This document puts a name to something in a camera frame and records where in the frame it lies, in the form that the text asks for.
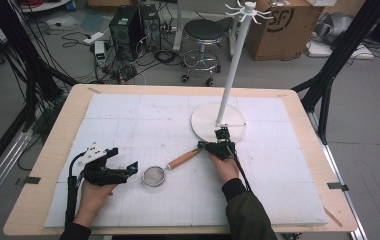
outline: person's left hand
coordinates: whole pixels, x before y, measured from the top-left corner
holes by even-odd
[[[98,186],[84,180],[81,187],[81,202],[78,213],[75,216],[74,223],[85,227],[90,227],[91,222],[99,213],[109,196],[112,196],[112,190],[118,184]]]

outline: black tape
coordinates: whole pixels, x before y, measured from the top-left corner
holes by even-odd
[[[40,182],[41,178],[38,177],[26,177],[24,179],[24,184],[29,183],[29,184],[38,184]]]
[[[349,191],[349,187],[346,184],[342,185],[339,182],[327,183],[327,185],[328,185],[328,188],[330,189],[341,189],[342,192]]]

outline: wooden handle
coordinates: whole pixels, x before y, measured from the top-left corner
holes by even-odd
[[[197,148],[191,150],[190,152],[184,153],[183,155],[179,156],[175,160],[169,162],[167,167],[168,167],[168,169],[172,170],[172,169],[180,166],[181,164],[187,162],[192,157],[196,156],[198,153],[200,153],[200,150]]]

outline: hand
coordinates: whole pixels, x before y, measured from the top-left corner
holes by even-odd
[[[85,227],[90,227],[91,222],[99,213],[109,196],[112,196],[112,190],[118,184],[98,186],[84,180],[81,187],[81,202],[78,213],[75,216],[74,223]]]
[[[232,158],[221,160],[212,153],[208,153],[209,159],[212,160],[219,178],[223,183],[228,182],[233,178],[239,178],[239,168]]]

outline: dark green sleeve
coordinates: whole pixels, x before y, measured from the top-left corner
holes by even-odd
[[[91,229],[76,223],[69,223],[59,240],[87,240],[90,237]]]
[[[228,202],[226,214],[233,240],[277,239],[261,202],[246,191],[240,179],[228,181],[222,191]]]

